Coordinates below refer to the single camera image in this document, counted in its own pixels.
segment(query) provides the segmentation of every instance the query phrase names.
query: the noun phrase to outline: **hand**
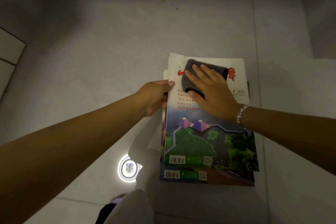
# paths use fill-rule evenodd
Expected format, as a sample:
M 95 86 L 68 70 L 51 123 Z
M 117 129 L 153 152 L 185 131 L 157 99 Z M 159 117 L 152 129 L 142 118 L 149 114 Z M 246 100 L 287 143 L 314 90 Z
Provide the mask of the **hand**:
M 192 90 L 188 91 L 189 96 L 209 114 L 235 122 L 241 105 L 234 99 L 224 77 L 204 64 L 201 65 L 203 72 L 195 64 L 192 68 L 198 78 L 188 70 L 184 71 L 185 75 L 203 92 L 205 99 Z
M 137 98 L 144 104 L 144 116 L 151 116 L 157 110 L 167 107 L 168 91 L 172 89 L 174 82 L 168 80 L 147 82 L 136 93 Z

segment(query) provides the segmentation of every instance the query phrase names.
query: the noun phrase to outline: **forearm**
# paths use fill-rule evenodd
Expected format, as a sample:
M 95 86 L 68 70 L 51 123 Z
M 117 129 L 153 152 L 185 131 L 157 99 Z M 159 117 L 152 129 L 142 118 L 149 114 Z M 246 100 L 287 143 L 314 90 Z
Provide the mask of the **forearm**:
M 131 95 L 0 147 L 0 222 L 23 223 L 143 115 L 142 103 Z
M 336 175 L 336 120 L 248 107 L 240 124 Z

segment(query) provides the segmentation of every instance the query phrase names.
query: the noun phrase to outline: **circular light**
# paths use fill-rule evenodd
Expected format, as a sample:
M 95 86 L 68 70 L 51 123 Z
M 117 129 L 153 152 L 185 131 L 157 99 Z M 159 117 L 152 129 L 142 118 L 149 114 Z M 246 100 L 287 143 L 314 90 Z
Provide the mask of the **circular light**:
M 135 163 L 128 155 L 121 158 L 118 164 L 118 175 L 124 182 L 135 182 L 142 166 Z

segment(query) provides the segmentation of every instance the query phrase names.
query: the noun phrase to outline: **barcode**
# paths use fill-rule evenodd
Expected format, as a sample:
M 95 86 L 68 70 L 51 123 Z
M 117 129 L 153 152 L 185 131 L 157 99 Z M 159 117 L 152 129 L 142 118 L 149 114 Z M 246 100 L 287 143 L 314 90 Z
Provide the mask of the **barcode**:
M 211 157 L 204 157 L 204 165 L 211 165 Z
M 177 170 L 165 170 L 164 178 L 180 179 L 180 171 L 177 171 Z
M 207 180 L 207 172 L 198 172 L 198 179 L 200 181 L 206 181 Z
M 169 164 L 185 164 L 186 157 L 180 155 L 169 155 Z

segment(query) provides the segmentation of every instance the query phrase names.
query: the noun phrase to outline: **magazine cover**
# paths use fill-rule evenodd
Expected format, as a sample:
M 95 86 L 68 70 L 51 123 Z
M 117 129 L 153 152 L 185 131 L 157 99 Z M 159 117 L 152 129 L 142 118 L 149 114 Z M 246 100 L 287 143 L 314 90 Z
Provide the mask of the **magazine cover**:
M 188 59 L 229 68 L 227 84 L 234 98 L 238 103 L 249 103 L 243 59 L 171 53 L 168 78 L 175 85 L 168 95 L 164 166 L 259 171 L 253 132 L 209 115 L 183 91 L 181 78 Z
M 187 182 L 203 184 L 222 184 L 254 187 L 254 175 L 252 171 L 219 170 L 212 168 L 195 167 L 165 167 L 164 149 L 166 137 L 167 109 L 162 111 L 162 134 L 161 134 L 161 167 L 160 180 L 167 182 Z

